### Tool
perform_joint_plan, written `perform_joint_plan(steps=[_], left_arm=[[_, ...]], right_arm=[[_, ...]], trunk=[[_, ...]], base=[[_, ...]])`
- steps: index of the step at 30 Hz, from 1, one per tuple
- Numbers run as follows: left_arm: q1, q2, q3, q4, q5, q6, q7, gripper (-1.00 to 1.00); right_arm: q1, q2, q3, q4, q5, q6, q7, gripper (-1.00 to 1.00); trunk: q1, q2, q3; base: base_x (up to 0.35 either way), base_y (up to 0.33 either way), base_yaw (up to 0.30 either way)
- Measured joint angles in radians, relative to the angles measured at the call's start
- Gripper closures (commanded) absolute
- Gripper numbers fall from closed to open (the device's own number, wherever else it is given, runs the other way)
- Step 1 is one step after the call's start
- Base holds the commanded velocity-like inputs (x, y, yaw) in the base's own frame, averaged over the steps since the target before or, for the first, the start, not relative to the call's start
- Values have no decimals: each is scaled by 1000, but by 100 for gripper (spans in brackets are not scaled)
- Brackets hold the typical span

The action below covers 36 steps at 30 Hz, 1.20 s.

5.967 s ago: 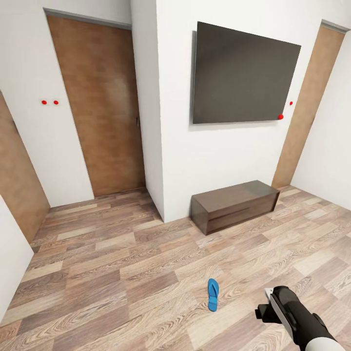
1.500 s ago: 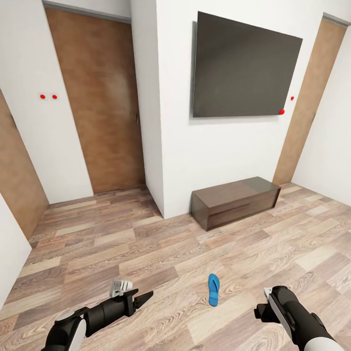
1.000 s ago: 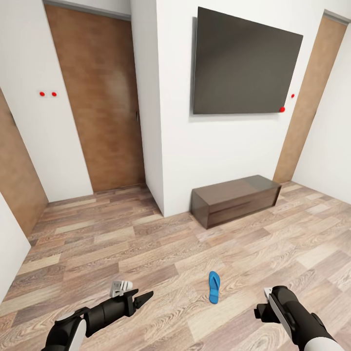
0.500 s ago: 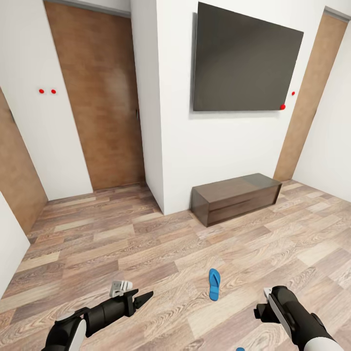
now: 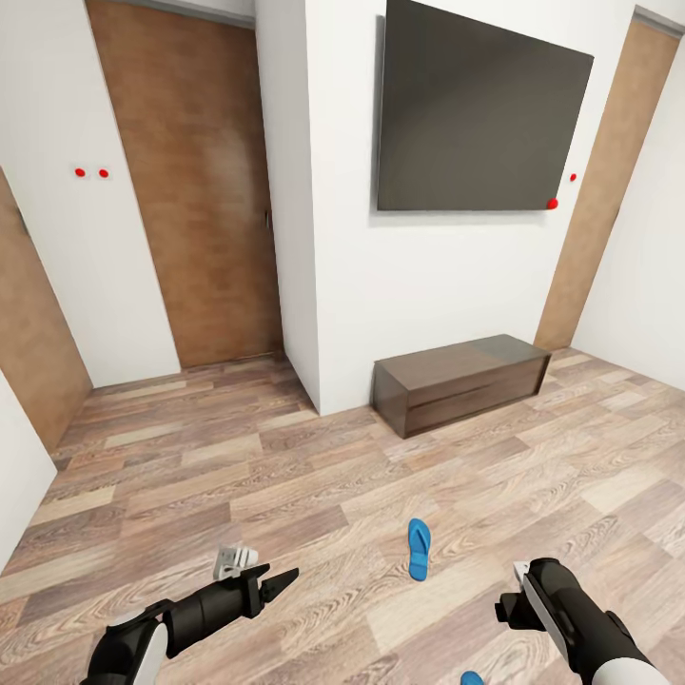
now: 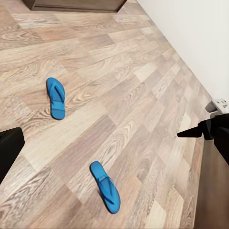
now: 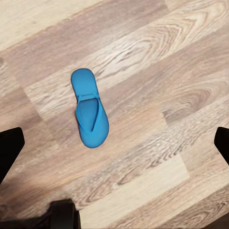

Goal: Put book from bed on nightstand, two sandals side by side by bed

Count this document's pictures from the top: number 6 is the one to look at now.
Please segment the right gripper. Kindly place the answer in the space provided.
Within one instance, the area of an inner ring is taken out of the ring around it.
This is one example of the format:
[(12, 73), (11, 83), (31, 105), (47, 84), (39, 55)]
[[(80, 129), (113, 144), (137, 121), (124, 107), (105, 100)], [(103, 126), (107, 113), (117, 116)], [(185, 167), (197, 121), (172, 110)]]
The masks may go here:
[(218, 115), (212, 119), (201, 121), (198, 126), (189, 130), (180, 132), (178, 137), (190, 137), (199, 138), (204, 135), (205, 140), (213, 140), (218, 127), (224, 127), (229, 129), (229, 113)]

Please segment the sandal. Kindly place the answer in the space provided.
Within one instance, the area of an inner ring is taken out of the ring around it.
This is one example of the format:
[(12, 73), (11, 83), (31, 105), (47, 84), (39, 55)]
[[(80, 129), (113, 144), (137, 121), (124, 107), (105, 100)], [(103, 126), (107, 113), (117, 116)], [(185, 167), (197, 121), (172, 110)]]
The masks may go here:
[(94, 175), (108, 210), (115, 214), (120, 210), (121, 199), (113, 181), (106, 174), (102, 164), (95, 161), (90, 164), (90, 170)]
[(51, 99), (51, 115), (54, 119), (63, 120), (65, 118), (65, 90), (63, 85), (55, 78), (48, 78), (47, 90)]

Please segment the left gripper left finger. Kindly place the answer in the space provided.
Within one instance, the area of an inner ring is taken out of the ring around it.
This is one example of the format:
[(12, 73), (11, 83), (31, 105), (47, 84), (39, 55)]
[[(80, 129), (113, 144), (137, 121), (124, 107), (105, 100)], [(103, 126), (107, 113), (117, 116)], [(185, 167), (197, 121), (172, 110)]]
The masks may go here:
[(0, 184), (25, 145), (21, 127), (0, 132)]

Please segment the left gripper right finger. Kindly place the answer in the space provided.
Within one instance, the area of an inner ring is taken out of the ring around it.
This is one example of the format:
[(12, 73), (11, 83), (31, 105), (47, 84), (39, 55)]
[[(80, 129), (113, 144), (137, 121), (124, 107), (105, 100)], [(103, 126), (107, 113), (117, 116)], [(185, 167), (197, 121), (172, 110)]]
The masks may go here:
[(218, 127), (215, 133), (214, 145), (229, 165), (229, 129)]

